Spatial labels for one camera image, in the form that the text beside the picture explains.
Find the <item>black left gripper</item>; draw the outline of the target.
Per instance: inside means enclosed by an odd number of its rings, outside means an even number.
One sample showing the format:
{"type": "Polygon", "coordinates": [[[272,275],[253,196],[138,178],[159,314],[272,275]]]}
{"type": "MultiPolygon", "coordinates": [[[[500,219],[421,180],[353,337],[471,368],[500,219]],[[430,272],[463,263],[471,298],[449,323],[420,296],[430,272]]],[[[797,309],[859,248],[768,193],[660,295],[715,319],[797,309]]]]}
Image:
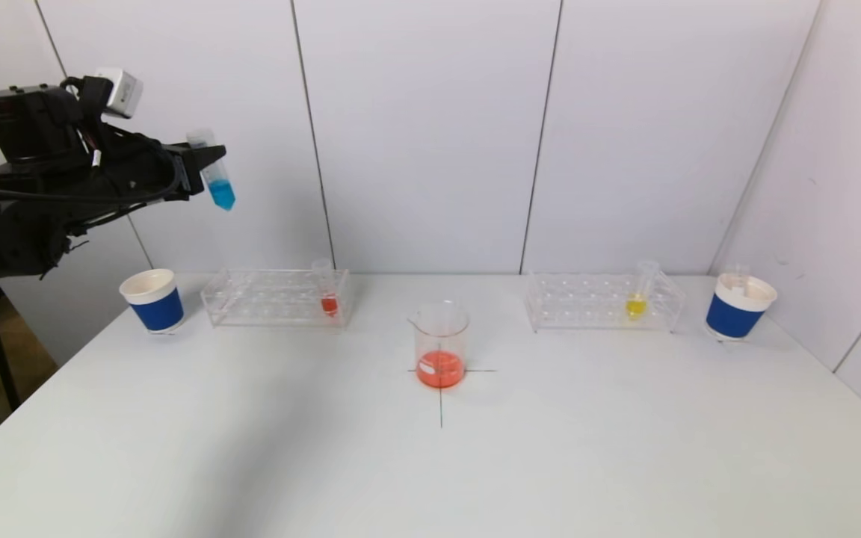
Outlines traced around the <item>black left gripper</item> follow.
{"type": "Polygon", "coordinates": [[[102,165],[102,175],[122,187],[122,197],[130,203],[188,201],[204,191],[201,171],[226,155],[224,144],[166,144],[117,126],[105,127],[112,154],[102,165]]]}

